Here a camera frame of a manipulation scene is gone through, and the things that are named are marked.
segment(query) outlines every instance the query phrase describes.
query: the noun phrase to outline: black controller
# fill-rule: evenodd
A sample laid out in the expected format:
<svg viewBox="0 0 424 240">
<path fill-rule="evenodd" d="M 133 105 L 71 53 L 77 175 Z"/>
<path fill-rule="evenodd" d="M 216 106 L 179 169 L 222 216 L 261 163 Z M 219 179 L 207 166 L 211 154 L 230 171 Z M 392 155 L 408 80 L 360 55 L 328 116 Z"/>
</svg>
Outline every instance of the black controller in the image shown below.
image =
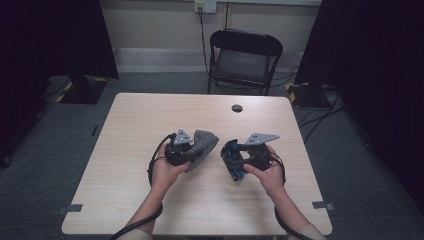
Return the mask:
<svg viewBox="0 0 424 240">
<path fill-rule="evenodd" d="M 243 179 L 246 170 L 244 164 L 250 164 L 261 171 L 267 170 L 272 165 L 272 157 L 265 142 L 278 139 L 277 135 L 253 133 L 245 144 L 238 144 L 237 139 L 228 141 L 221 150 L 221 157 L 234 181 Z M 244 159 L 240 151 L 249 154 Z"/>
<path fill-rule="evenodd" d="M 195 155 L 187 155 L 186 153 L 193 147 L 190 145 L 193 139 L 179 129 L 178 133 L 171 135 L 171 141 L 165 149 L 166 160 L 173 166 L 182 165 L 188 161 L 193 162 Z"/>
</svg>

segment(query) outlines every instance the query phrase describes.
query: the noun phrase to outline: wrist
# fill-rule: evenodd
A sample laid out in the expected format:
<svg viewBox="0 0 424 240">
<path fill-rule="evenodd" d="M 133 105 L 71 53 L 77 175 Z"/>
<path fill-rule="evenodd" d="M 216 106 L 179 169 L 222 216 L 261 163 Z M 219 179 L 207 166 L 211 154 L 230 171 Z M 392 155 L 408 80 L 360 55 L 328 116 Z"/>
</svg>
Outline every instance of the wrist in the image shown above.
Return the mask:
<svg viewBox="0 0 424 240">
<path fill-rule="evenodd" d="M 274 188 L 271 191 L 267 191 L 267 195 L 273 202 L 286 200 L 289 197 L 284 187 Z"/>
<path fill-rule="evenodd" d="M 152 188 L 149 191 L 149 195 L 158 199 L 158 201 L 162 201 L 165 198 L 165 195 L 168 192 L 168 189 L 169 188 L 152 186 Z"/>
</svg>

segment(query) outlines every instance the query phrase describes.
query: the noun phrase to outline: gray carpet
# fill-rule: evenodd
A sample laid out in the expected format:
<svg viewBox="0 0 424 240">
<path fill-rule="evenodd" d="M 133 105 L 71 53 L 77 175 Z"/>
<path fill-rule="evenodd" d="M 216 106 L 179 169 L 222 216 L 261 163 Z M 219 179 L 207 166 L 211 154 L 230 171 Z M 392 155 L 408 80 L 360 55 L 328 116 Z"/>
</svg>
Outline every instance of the gray carpet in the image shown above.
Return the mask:
<svg viewBox="0 0 424 240">
<path fill-rule="evenodd" d="M 56 212 L 71 203 L 115 95 L 203 94 L 206 79 L 205 73 L 125 73 L 107 84 L 97 105 L 55 103 L 58 93 L 48 97 L 42 118 L 11 155 L 11 166 L 0 170 L 0 239 L 108 239 L 64 235 L 64 215 Z M 66 77 L 52 78 L 47 92 L 64 81 Z M 215 86 L 212 94 L 260 95 L 257 89 Z M 287 92 L 280 85 L 269 95 Z M 330 101 L 335 97 L 328 93 Z M 341 106 L 339 101 L 335 109 Z M 303 123 L 325 113 L 294 112 Z M 301 128 L 304 138 L 313 126 Z M 333 233 L 328 239 L 424 239 L 423 216 L 393 173 L 369 151 L 360 126 L 346 110 L 326 117 L 306 149 L 324 200 L 336 207 L 329 211 Z"/>
</svg>

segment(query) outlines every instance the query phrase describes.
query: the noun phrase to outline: forearm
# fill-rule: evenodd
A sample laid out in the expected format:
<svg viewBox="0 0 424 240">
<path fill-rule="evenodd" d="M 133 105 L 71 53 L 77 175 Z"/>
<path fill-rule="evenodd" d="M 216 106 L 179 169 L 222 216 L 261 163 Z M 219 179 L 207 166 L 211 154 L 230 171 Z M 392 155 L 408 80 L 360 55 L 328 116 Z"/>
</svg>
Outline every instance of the forearm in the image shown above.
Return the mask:
<svg viewBox="0 0 424 240">
<path fill-rule="evenodd" d="M 281 220 L 294 231 L 299 231 L 301 228 L 310 224 L 308 219 L 297 208 L 296 204 L 289 197 L 285 189 L 275 191 L 271 196 Z"/>
<path fill-rule="evenodd" d="M 149 194 L 144 199 L 143 203 L 140 205 L 140 207 L 137 209 L 137 211 L 128 221 L 126 226 L 153 215 L 159 209 L 165 197 L 165 194 L 166 194 L 166 191 L 164 190 L 151 189 Z M 150 221 L 144 225 L 141 225 L 140 227 L 138 227 L 138 229 L 142 230 L 143 232 L 149 235 L 152 235 L 154 226 L 155 226 L 155 220 Z"/>
</svg>

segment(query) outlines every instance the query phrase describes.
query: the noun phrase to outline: wall outlet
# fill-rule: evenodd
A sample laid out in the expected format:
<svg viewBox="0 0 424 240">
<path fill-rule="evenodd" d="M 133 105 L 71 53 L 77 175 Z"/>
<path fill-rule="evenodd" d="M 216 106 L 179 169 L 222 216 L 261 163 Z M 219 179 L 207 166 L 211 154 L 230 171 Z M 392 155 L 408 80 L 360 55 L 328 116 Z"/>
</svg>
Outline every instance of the wall outlet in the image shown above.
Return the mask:
<svg viewBox="0 0 424 240">
<path fill-rule="evenodd" d="M 194 12 L 200 12 L 199 9 L 202 10 L 202 13 L 206 13 L 205 1 L 194 1 Z"/>
<path fill-rule="evenodd" d="M 216 1 L 194 1 L 194 12 L 216 13 Z"/>
</svg>

